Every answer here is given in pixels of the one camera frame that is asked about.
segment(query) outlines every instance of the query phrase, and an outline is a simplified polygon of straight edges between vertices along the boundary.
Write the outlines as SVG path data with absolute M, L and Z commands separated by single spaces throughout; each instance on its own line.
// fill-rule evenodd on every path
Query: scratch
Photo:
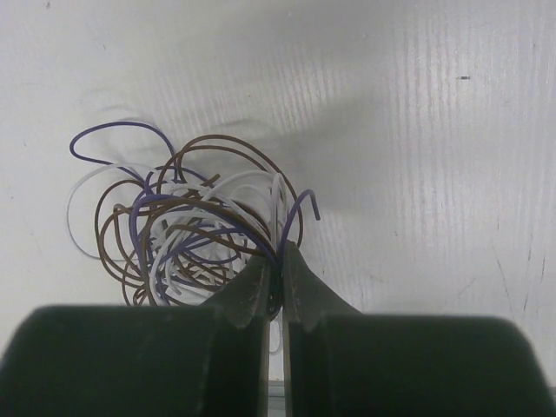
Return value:
M 545 280 L 545 262 L 546 262 L 546 255 L 542 257 L 542 272 L 540 273 L 541 282 Z
M 494 251 L 494 257 L 496 258 L 496 262 L 498 263 L 498 269 L 500 270 L 500 276 L 502 277 L 502 282 L 504 283 L 504 291 L 506 292 L 507 306 L 510 308 L 510 314 L 512 315 L 512 318 L 514 318 L 512 301 L 510 300 L 510 291 L 507 288 L 506 276 L 504 275 L 504 270 L 502 269 L 502 264 L 500 263 L 500 259 L 498 259 L 498 254 L 496 253 L 496 249 L 494 248 L 494 245 L 493 245 L 493 251 Z
M 479 277 L 478 277 L 478 276 L 475 276 L 475 277 L 471 280 L 471 282 L 469 282 L 464 288 L 462 288 L 462 289 L 460 290 L 460 292 L 458 293 L 458 297 L 460 297 L 463 293 L 465 293 L 465 292 L 467 291 L 467 289 L 468 289 L 469 287 L 471 287 L 475 281 L 477 281 L 477 278 L 479 278 Z

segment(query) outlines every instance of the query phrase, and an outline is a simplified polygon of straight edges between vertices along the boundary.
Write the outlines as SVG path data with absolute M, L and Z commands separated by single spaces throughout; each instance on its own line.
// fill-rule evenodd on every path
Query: black object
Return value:
M 281 274 L 253 258 L 197 308 L 37 310 L 4 356 L 0 415 L 266 415 L 277 299 L 288 415 L 556 415 L 512 324 L 360 314 L 294 244 Z

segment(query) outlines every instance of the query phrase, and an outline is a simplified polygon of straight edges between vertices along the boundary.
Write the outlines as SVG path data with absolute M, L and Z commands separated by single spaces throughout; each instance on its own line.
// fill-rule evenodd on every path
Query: wire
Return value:
M 150 167 L 132 162 L 113 163 L 76 152 L 83 137 L 125 126 L 157 134 L 168 148 L 170 158 L 163 165 Z M 315 217 L 320 219 L 312 190 L 298 197 L 292 183 L 270 158 L 233 136 L 200 136 L 175 152 L 158 128 L 141 122 L 111 122 L 75 136 L 69 151 L 80 160 L 105 165 L 85 175 L 69 191 L 65 209 L 69 238 L 83 254 L 100 260 L 108 274 L 120 282 L 128 305 L 139 306 L 145 301 L 152 305 L 198 304 L 233 279 L 252 255 L 265 256 L 280 266 L 296 218 L 297 244 L 301 245 L 301 202 L 307 196 L 311 197 Z M 218 173 L 201 174 L 188 168 L 185 161 L 198 151 L 231 154 L 248 161 L 255 169 L 223 178 Z M 84 183 L 111 169 L 120 169 L 128 177 L 114 182 L 96 205 L 98 254 L 92 254 L 72 232 L 70 207 Z M 131 204 L 116 203 L 102 220 L 104 202 L 114 189 L 126 184 L 139 188 L 136 197 Z M 238 200 L 240 191 L 248 191 L 243 195 L 264 204 L 256 208 L 253 198 Z M 110 230 L 114 233 L 117 257 L 109 255 L 106 248 Z M 124 240 L 129 241 L 132 249 L 126 248 Z M 274 317 L 280 311 L 281 283 L 273 282 L 271 288 L 270 314 Z

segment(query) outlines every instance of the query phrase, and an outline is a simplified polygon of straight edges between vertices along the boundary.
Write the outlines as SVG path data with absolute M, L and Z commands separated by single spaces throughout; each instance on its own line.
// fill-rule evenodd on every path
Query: white surface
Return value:
M 70 157 L 70 138 L 132 117 L 176 147 L 237 134 L 313 188 L 323 221 L 303 252 L 357 308 L 507 317 L 556 381 L 555 2 L 1 7 L 2 341 L 39 305 L 121 302 L 70 246 L 63 203 L 93 168 Z M 134 134 L 81 149 L 166 158 Z M 72 216 L 91 248 L 87 203 L 102 189 L 84 190 Z

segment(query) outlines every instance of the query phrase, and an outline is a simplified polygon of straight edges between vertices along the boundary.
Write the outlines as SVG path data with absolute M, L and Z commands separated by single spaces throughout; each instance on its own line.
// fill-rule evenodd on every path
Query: electrical wire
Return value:
M 163 165 L 150 167 L 134 162 L 113 163 L 77 153 L 76 145 L 85 136 L 114 127 L 135 127 L 155 133 L 168 148 L 170 158 Z M 232 280 L 252 255 L 265 256 L 280 266 L 296 218 L 297 245 L 301 245 L 301 202 L 308 196 L 314 215 L 320 220 L 312 190 L 298 196 L 290 180 L 270 158 L 233 136 L 200 136 L 175 152 L 170 140 L 156 127 L 141 122 L 110 122 L 76 135 L 69 151 L 80 160 L 102 165 L 69 191 L 65 209 L 69 238 L 84 255 L 100 260 L 108 274 L 120 282 L 123 299 L 130 306 L 140 306 L 145 301 L 151 305 L 198 304 Z M 199 173 L 186 162 L 186 158 L 195 160 L 193 156 L 199 151 L 204 155 L 210 151 L 240 157 L 254 169 L 228 177 Z M 71 203 L 84 183 L 114 169 L 127 178 L 114 182 L 96 205 L 94 229 L 98 253 L 93 254 L 84 249 L 72 232 Z M 115 189 L 125 185 L 137 187 L 136 197 L 130 202 L 113 204 L 111 213 L 102 220 L 106 201 Z M 240 195 L 254 198 L 240 199 Z M 109 254 L 107 249 L 109 234 L 114 235 L 116 254 Z M 270 304 L 271 315 L 276 316 L 281 306 L 281 289 L 274 287 Z

